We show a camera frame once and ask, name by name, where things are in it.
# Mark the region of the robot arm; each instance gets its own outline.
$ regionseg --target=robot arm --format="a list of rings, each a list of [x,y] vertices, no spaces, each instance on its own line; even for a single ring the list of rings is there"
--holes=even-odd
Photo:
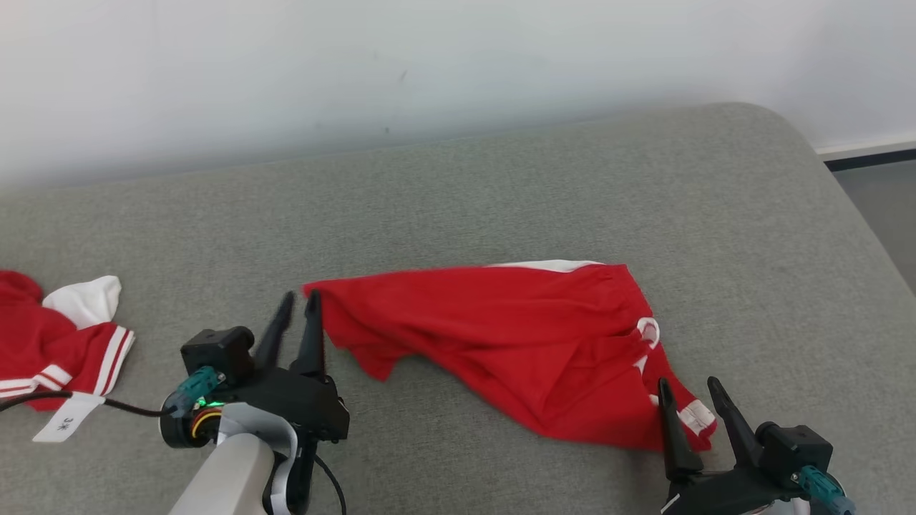
[[[797,515],[807,515],[808,500],[816,512],[855,515],[856,508],[827,475],[834,448],[808,426],[760,424],[752,432],[725,388],[709,378],[716,413],[725,423],[735,453],[727,472],[702,472],[703,460],[687,443],[668,381],[659,380],[659,409],[665,453],[665,476],[671,482],[663,515],[740,515],[760,513],[775,501],[794,501]]]
[[[350,413],[324,365],[321,297],[313,291],[299,355],[277,366],[289,326],[287,293],[253,356],[244,327],[202,331],[181,348],[189,378],[165,402],[159,421],[166,444],[217,446],[191,481],[173,515],[299,515],[309,505],[318,442],[347,437]],[[331,476],[346,512],[343,494]]]

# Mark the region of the white label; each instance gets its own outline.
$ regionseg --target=white label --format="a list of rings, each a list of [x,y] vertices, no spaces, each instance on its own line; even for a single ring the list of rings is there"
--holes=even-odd
[[[105,397],[74,391],[73,397],[60,406],[48,425],[32,438],[32,442],[63,442],[70,438],[70,435],[76,432],[76,428],[80,427],[82,420],[103,402]]]

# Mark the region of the white stripe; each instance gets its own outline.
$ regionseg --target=white stripe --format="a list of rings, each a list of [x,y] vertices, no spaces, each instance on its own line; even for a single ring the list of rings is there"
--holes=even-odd
[[[115,363],[117,349],[121,346],[121,340],[124,338],[126,332],[127,330],[119,325],[118,328],[114,330],[112,338],[108,340],[108,347],[105,348],[105,356],[102,359],[102,365],[99,367],[99,375],[95,379],[95,389],[93,389],[95,395],[102,395],[102,390],[105,388],[105,381],[108,380],[108,373],[112,371],[112,365]]]
[[[28,388],[23,389],[8,389],[6,391],[0,391],[0,399],[3,397],[17,397],[26,393],[32,393],[35,391],[35,385],[30,385]]]
[[[6,379],[0,381],[0,389],[25,388],[34,386],[32,379]]]
[[[130,351],[131,345],[134,344],[134,332],[130,331],[127,333],[127,338],[124,340],[124,344],[121,345],[121,354],[117,357],[117,363],[114,364],[114,372],[112,372],[112,380],[108,382],[108,388],[105,389],[105,395],[111,393],[112,389],[115,387],[115,380],[117,375],[121,372],[121,365],[124,364],[124,358],[127,357],[127,352]]]
[[[66,370],[58,367],[57,365],[48,365],[44,370],[41,371],[41,373],[48,376],[49,378],[54,379],[62,385],[69,383],[70,380],[73,379],[73,376],[68,374]]]
[[[55,383],[54,381],[52,381],[52,380],[50,380],[50,379],[48,379],[48,378],[42,376],[41,374],[38,374],[37,376],[35,376],[35,380],[38,382],[39,385],[41,385],[41,386],[43,386],[43,387],[45,387],[45,388],[47,388],[47,389],[53,389],[53,390],[59,390],[59,389],[60,389],[60,385],[59,385],[59,384],[57,384],[57,383]]]
[[[645,356],[641,357],[640,359],[637,359],[637,360],[636,360],[636,363],[633,364],[633,367],[636,367],[636,368],[639,369],[639,375],[640,375],[640,376],[642,375],[643,371],[646,369],[646,362],[647,362],[647,361],[649,361],[649,355],[648,355],[648,354],[646,354]]]
[[[715,415],[700,400],[694,400],[678,412],[678,418],[697,436],[715,422]]]
[[[569,273],[588,265],[604,265],[597,261],[569,261],[567,259],[547,259],[544,261],[521,261],[518,263],[499,263],[491,267],[534,268],[536,270],[550,270],[554,272]]]
[[[674,501],[676,501],[676,500],[678,500],[678,499],[680,499],[680,498],[681,498],[681,494],[678,494],[678,495],[672,497],[671,500],[668,501],[667,504],[665,504],[664,506],[661,507],[661,512],[664,513],[665,511],[667,511],[668,508],[670,508],[671,505],[674,504]]]

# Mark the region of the couch cushion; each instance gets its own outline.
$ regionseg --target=couch cushion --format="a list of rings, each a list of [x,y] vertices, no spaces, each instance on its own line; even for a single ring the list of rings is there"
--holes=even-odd
[[[182,380],[191,336],[259,333],[306,281],[626,263],[703,401],[715,375],[752,425],[813,427],[862,513],[916,504],[916,300],[802,137],[762,108],[20,194],[0,203],[0,242],[0,264],[46,291],[121,278],[115,321],[136,344],[111,397],[145,407]],[[660,455],[540,438],[422,358],[379,383],[328,354],[352,425],[319,455],[352,513],[628,515],[665,500]],[[63,444],[31,443],[48,417],[0,415],[4,513],[165,513],[209,452],[169,449],[153,421],[106,408]],[[724,430],[704,459],[731,466]],[[314,477],[310,513],[337,513],[331,483]]]

